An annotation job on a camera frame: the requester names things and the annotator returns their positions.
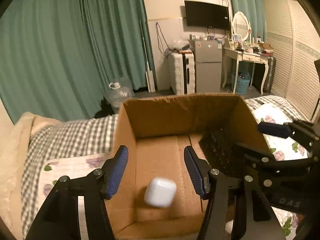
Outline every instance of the curtain fold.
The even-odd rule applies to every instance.
[[[13,0],[0,19],[0,96],[21,114],[61,121],[93,117],[104,87],[79,0]]]
[[[263,0],[232,0],[234,13],[241,11],[251,23],[252,37],[266,41],[266,17]]]
[[[143,0],[13,0],[0,19],[0,97],[15,123],[30,111],[92,118],[110,81],[146,86],[154,69]]]
[[[146,87],[145,53],[142,33],[147,37],[143,0],[80,0],[101,82],[108,85],[121,76],[129,76],[133,88]],[[147,51],[153,68],[151,49]]]

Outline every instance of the cardboard box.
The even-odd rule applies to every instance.
[[[206,203],[194,191],[183,150],[192,145],[204,158],[198,145],[201,134],[217,129],[234,142],[268,151],[254,117],[237,95],[132,99],[121,106],[113,153],[126,145],[129,161],[117,194],[106,201],[117,238],[154,239],[200,230]],[[144,202],[147,185],[158,176],[177,184],[169,208],[155,208]]]
[[[259,43],[260,47],[262,48],[263,51],[267,53],[273,53],[273,47],[271,47],[270,43],[264,42],[264,43]]]

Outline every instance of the wall-mounted tv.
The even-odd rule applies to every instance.
[[[187,26],[230,31],[228,7],[206,2],[184,1]]]

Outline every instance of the silver refrigerator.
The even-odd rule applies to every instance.
[[[194,41],[197,93],[219,93],[222,71],[221,41]]]

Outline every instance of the blue gripper pad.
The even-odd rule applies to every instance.
[[[287,139],[292,135],[292,131],[288,125],[281,125],[270,122],[260,122],[258,124],[258,131],[260,133],[277,136],[284,139]]]
[[[112,196],[117,193],[123,173],[124,173],[124,169],[127,165],[128,158],[129,158],[129,151],[126,146],[121,146],[119,150],[121,151],[120,156],[118,157],[117,160],[115,160],[113,170],[111,171],[110,177],[109,177],[109,187],[107,192],[108,199],[111,199]]]
[[[192,181],[193,187],[195,188],[196,194],[199,195],[201,198],[204,198],[205,191],[204,191],[202,176],[199,169],[196,166],[195,161],[193,160],[193,157],[188,147],[185,147],[183,157],[184,157],[184,162],[189,172],[189,176]]]

